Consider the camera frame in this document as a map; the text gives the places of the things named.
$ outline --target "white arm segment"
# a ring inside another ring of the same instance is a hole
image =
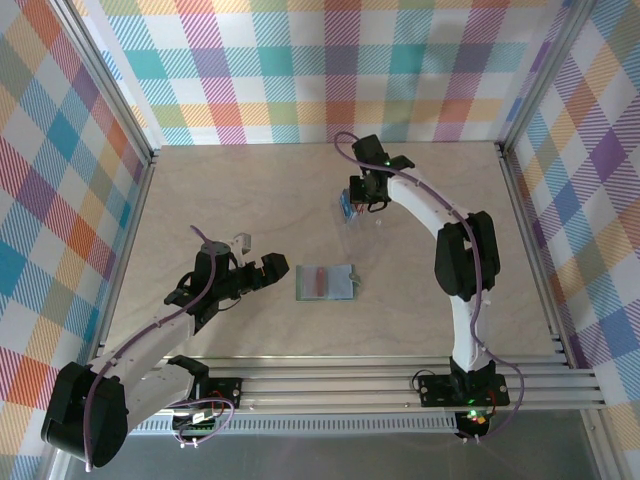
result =
[[[149,323],[155,323],[178,310],[180,307],[176,305],[162,305]],[[129,431],[158,410],[183,400],[191,391],[193,375],[176,365],[166,365],[162,370],[144,380],[142,377],[167,353],[193,336],[194,322],[194,317],[182,313],[161,327],[151,330],[129,347],[118,363],[105,375],[106,378],[117,376],[124,386],[125,403],[129,409],[129,415],[127,415]],[[149,324],[143,325],[120,345],[93,360],[91,371],[98,373],[124,343],[147,325]]]
[[[421,175],[416,175],[416,169],[411,170],[411,175],[420,179],[420,181],[438,192],[430,183],[423,180]],[[409,210],[420,223],[427,227],[427,230],[429,230],[435,238],[438,238],[438,231],[446,223],[456,222],[456,219],[440,205],[435,198],[408,180],[395,176],[387,182],[387,189],[389,198]],[[467,209],[461,208],[453,202],[449,201],[449,203],[463,217],[468,216],[469,211]],[[480,340],[484,341],[487,306],[485,300],[488,300],[489,292],[484,290],[482,296],[483,302],[478,322],[476,323],[476,334]],[[471,315],[475,308],[476,297],[475,295],[471,297],[469,302],[463,301],[458,296],[449,298],[451,299],[451,307],[453,310],[453,360],[465,372],[479,370],[489,363],[489,358],[480,350],[471,336]]]

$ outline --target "purple cable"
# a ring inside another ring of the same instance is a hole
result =
[[[233,404],[233,402],[231,400],[226,399],[226,398],[220,398],[220,397],[200,398],[198,400],[185,400],[184,402],[177,402],[177,403],[174,403],[172,405],[169,405],[170,408],[173,408],[173,407],[190,407],[191,405],[197,405],[199,403],[214,403],[214,402],[224,403],[225,405],[229,406],[229,408],[231,408],[231,411],[229,412],[229,417],[224,421],[224,423],[222,425],[220,425],[220,427],[216,428],[210,434],[205,435],[200,440],[194,440],[193,441],[193,446],[194,447],[197,446],[199,443],[206,442],[207,440],[215,437],[222,430],[224,430],[226,428],[226,426],[229,425],[229,423],[231,422],[231,419],[233,418],[233,415],[236,412],[236,406]],[[184,445],[186,445],[186,443],[187,443],[187,441],[182,436],[182,432],[184,432],[184,430],[186,428],[187,427],[185,426],[185,427],[180,428],[180,430],[178,430],[178,440],[180,441],[181,447],[184,447]]]
[[[91,445],[91,407],[93,406],[93,399],[95,397],[95,393],[96,393],[96,389],[98,388],[98,385],[104,378],[105,374],[109,371],[109,369],[115,365],[111,362],[113,360],[118,360],[119,358],[121,358],[122,355],[124,355],[124,353],[129,348],[131,348],[133,344],[135,344],[138,340],[144,337],[147,333],[149,333],[152,330],[155,330],[156,328],[162,327],[162,325],[164,325],[165,323],[173,320],[178,315],[181,315],[182,313],[189,310],[192,306],[198,303],[207,294],[207,292],[211,288],[211,285],[213,285],[213,279],[216,275],[216,261],[215,261],[215,254],[214,254],[215,248],[213,247],[213,243],[211,242],[211,240],[209,240],[204,235],[204,233],[202,233],[197,227],[194,227],[193,225],[191,225],[191,229],[194,232],[196,232],[196,234],[204,241],[205,245],[207,246],[207,250],[210,253],[211,276],[207,281],[207,285],[204,287],[202,292],[198,294],[196,298],[191,300],[191,302],[189,302],[187,305],[182,307],[180,310],[177,310],[171,315],[168,315],[163,319],[158,320],[156,323],[152,323],[148,325],[146,328],[143,328],[142,330],[140,330],[137,334],[131,337],[124,345],[122,345],[122,347],[120,347],[120,349],[116,353],[113,354],[113,356],[100,369],[100,371],[98,372],[98,375],[96,375],[96,378],[93,380],[93,383],[91,384],[91,388],[89,388],[89,393],[87,394],[87,400],[85,402],[84,413],[82,417],[82,436],[83,436],[83,442],[84,442],[85,470],[87,472],[90,472],[93,469],[93,458],[92,458],[93,447]]]
[[[504,422],[502,422],[495,430],[493,430],[492,432],[489,432],[487,435],[483,437],[484,440],[489,439],[492,436],[496,435],[497,433],[501,432],[509,423],[511,423],[515,414],[518,413],[518,410],[522,406],[522,401],[524,399],[525,387],[524,387],[524,375],[522,374],[518,366],[514,363],[507,362],[506,360],[503,360],[497,355],[495,355],[494,353],[492,353],[485,346],[484,342],[482,342],[482,340],[478,338],[478,335],[476,334],[476,324],[478,323],[478,317],[480,316],[480,308],[482,307],[482,266],[480,263],[480,249],[478,248],[478,242],[476,241],[476,237],[473,234],[473,230],[471,229],[471,226],[467,223],[465,218],[449,202],[447,202],[438,192],[436,192],[434,189],[429,187],[429,185],[426,185],[425,183],[423,183],[421,180],[418,180],[412,175],[404,173],[400,170],[396,170],[395,168],[383,167],[378,165],[369,165],[368,163],[359,162],[355,158],[344,153],[340,149],[340,145],[338,144],[338,138],[340,137],[340,135],[346,135],[349,138],[354,139],[356,142],[360,140],[357,136],[355,136],[351,132],[336,133],[335,137],[333,137],[333,145],[336,148],[336,151],[340,155],[342,155],[344,158],[349,160],[351,163],[355,163],[359,167],[364,167],[369,170],[378,170],[381,172],[393,173],[394,175],[397,175],[400,178],[404,178],[405,180],[408,180],[411,183],[415,184],[416,186],[422,188],[425,192],[427,192],[429,195],[435,198],[440,205],[442,205],[445,209],[447,209],[447,211],[451,213],[451,215],[453,215],[453,217],[462,224],[465,232],[467,232],[467,235],[469,236],[469,241],[471,242],[471,250],[473,252],[473,264],[474,264],[475,273],[476,273],[476,305],[473,309],[473,314],[471,315],[471,327],[470,327],[471,337],[473,338],[473,341],[476,342],[476,344],[480,347],[480,349],[484,353],[486,353],[490,359],[492,359],[493,361],[501,365],[504,365],[506,367],[513,369],[518,375],[518,378],[520,379],[520,394],[518,396],[518,400],[516,401],[516,404],[513,407],[513,410],[511,410],[511,412],[509,413],[509,416]]]

